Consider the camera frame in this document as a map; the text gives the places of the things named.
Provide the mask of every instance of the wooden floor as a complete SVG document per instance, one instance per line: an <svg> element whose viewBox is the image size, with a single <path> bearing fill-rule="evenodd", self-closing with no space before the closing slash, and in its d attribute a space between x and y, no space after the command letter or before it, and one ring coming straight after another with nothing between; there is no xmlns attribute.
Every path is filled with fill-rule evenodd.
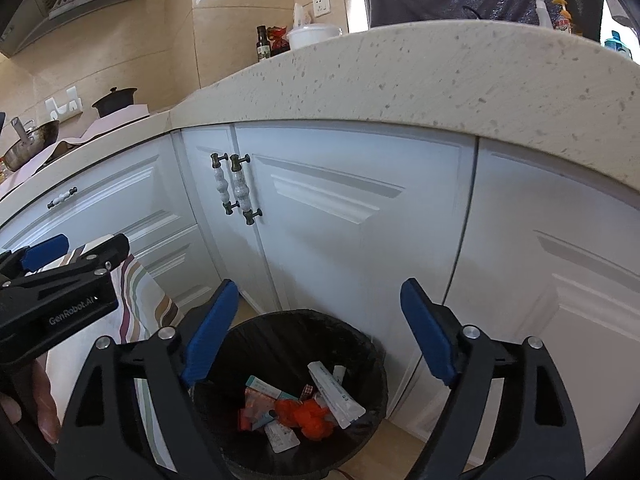
<svg viewBox="0 0 640 480"><path fill-rule="evenodd" d="M240 300L238 313L232 326L256 316L245 300ZM340 467L355 480L402 480L411 469L424 446L421 440L383 420L382 424L355 457ZM329 480L345 480L331 472Z"/></svg>

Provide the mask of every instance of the blue rubber pad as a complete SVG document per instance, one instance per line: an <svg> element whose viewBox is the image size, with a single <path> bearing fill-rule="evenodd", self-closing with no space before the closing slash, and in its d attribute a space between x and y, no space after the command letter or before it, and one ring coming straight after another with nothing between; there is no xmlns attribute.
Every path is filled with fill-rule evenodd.
<svg viewBox="0 0 640 480"><path fill-rule="evenodd" d="M62 258L68 252L69 240L65 235L58 235L29 247L20 262L24 270L35 272L51 262L55 262L58 258Z"/></svg>
<svg viewBox="0 0 640 480"><path fill-rule="evenodd" d="M457 375L452 361L453 348L411 280L402 284L400 307L431 374L449 386Z"/></svg>
<svg viewBox="0 0 640 480"><path fill-rule="evenodd" d="M189 341L185 351L185 367L181 375L187 386L193 386L209 373L226 331L236 316L239 299L238 287L234 282L228 282Z"/></svg>

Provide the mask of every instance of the ceramic cabinet handle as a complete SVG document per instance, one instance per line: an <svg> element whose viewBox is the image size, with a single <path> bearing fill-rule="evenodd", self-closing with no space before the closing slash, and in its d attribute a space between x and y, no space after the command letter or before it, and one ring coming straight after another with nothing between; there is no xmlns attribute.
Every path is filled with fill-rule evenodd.
<svg viewBox="0 0 640 480"><path fill-rule="evenodd" d="M47 204L47 209L52 209L55 206L57 206L58 204L63 203L67 198L71 197L72 195L76 194L78 192L78 188L77 187L72 187L69 191L67 191L66 193L63 193L61 195L58 195L57 197L55 197L51 202L49 202Z"/></svg>
<svg viewBox="0 0 640 480"><path fill-rule="evenodd" d="M229 156L226 153L224 155L211 153L211 167L213 168L213 175L216 179L216 189L220 194L222 207L225 208L225 213L231 215L234 212L234 208L239 206L239 203L238 201L236 201L235 204L231 203L231 197L229 196L229 183L226 181L220 160L229 160Z"/></svg>
<svg viewBox="0 0 640 480"><path fill-rule="evenodd" d="M231 161L231 183L233 185L234 196L240 204L242 216L244 216L246 224L253 225L255 224L254 218L262 216L262 211L260 208L255 211L253 210L250 197L251 192L249 186L246 184L244 171L242 170L242 163L251 162L251 158L249 158L249 155L245 155L243 158L240 158L239 155L231 155L229 160Z"/></svg>

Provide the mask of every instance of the white cabinet door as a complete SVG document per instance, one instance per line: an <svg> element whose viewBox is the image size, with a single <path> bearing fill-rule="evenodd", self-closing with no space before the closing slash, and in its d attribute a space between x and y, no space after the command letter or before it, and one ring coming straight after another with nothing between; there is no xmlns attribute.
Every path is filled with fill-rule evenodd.
<svg viewBox="0 0 640 480"><path fill-rule="evenodd" d="M273 290L262 243L256 226L247 226L238 208L226 215L211 167L211 153L235 152L232 126L204 126L182 131L188 168L183 168L189 192L195 193L192 202L200 203L204 219L198 218L203 230L209 227L212 253L219 254L216 265L222 278L234 280L242 296L259 312L273 312L280 306ZM223 171L230 183L228 161L223 160ZM229 193L233 197L231 185Z"/></svg>
<svg viewBox="0 0 640 480"><path fill-rule="evenodd" d="M622 186L586 170L488 140L480 147L446 304L493 338L544 341L573 403L590 470L640 401L640 212L612 196ZM537 161L527 164L531 157ZM638 196L632 199L637 207ZM496 397L485 422L495 420ZM428 433L438 412L424 406L414 412L415 425ZM489 423L481 428L476 462L491 431Z"/></svg>
<svg viewBox="0 0 640 480"><path fill-rule="evenodd" d="M183 312L205 303L222 282L197 225L136 257Z"/></svg>
<svg viewBox="0 0 640 480"><path fill-rule="evenodd" d="M265 254L284 308L338 317L383 345L389 406L420 359L399 291L436 301L462 233L474 140L349 123L236 124Z"/></svg>
<svg viewBox="0 0 640 480"><path fill-rule="evenodd" d="M73 188L78 191L66 201L47 208ZM138 254L194 224L174 147L170 136L164 136L109 158L44 194L0 228L0 246L17 249L64 234L75 248L124 233L131 252Z"/></svg>

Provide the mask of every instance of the human hand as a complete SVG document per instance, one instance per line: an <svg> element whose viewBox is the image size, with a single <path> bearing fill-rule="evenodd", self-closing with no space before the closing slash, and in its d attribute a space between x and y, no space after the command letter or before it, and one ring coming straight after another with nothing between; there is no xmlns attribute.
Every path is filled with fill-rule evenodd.
<svg viewBox="0 0 640 480"><path fill-rule="evenodd" d="M58 420L58 410L56 401L51 396L51 383L42 365L33 362L33 399L38 407L38 427L42 436L50 444L55 444L60 435L60 421ZM0 393L0 405L4 409L12 424L22 418L20 404L11 397Z"/></svg>

